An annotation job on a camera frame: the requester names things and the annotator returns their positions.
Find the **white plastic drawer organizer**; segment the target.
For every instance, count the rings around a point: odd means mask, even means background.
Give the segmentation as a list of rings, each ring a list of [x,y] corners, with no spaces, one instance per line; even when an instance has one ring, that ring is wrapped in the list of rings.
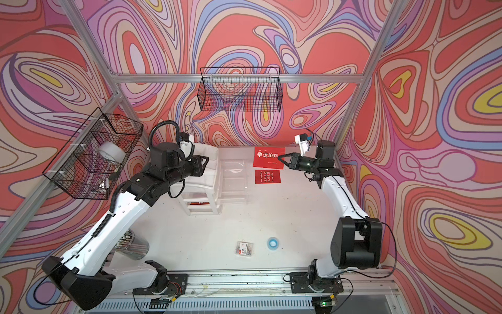
[[[202,177],[188,177],[184,192],[179,198],[187,215],[219,215],[221,213],[220,186],[222,168],[217,147],[195,144],[195,155],[209,157],[209,163]],[[190,205],[191,202],[209,202],[210,205]]]

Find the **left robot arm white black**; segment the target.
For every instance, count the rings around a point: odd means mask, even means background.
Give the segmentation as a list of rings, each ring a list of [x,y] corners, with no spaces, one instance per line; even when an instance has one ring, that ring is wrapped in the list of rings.
[[[201,177],[210,158],[195,155],[180,142],[161,143],[150,149],[150,162],[114,191],[111,206],[86,235],[61,257],[50,256],[43,272],[58,290],[84,311],[92,310],[109,295],[145,289],[162,294],[169,285],[167,270],[153,260],[114,270],[104,263],[132,224],[171,187],[188,177]]]

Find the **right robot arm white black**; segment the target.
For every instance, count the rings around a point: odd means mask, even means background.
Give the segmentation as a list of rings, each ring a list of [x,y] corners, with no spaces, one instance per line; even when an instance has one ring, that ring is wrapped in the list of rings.
[[[329,247],[329,255],[314,259],[307,272],[309,287],[315,292],[328,288],[328,283],[347,270],[366,270],[380,264],[383,224],[371,218],[357,204],[349,191],[345,176],[335,161],[335,144],[321,140],[315,157],[306,156],[313,137],[305,133],[295,136],[298,153],[278,157],[288,169],[301,171],[328,197],[338,215]]]

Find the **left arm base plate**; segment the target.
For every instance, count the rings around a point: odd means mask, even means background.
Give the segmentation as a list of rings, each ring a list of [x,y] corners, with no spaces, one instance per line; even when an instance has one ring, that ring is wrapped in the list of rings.
[[[147,288],[133,289],[134,295],[140,296],[181,296],[188,285],[187,273],[167,273],[165,278],[156,279]]]

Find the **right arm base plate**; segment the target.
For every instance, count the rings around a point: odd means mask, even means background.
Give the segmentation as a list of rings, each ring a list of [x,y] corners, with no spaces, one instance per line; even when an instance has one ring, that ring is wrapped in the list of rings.
[[[338,295],[344,292],[341,278],[321,278],[308,272],[287,273],[283,280],[290,284],[294,294],[330,293]]]

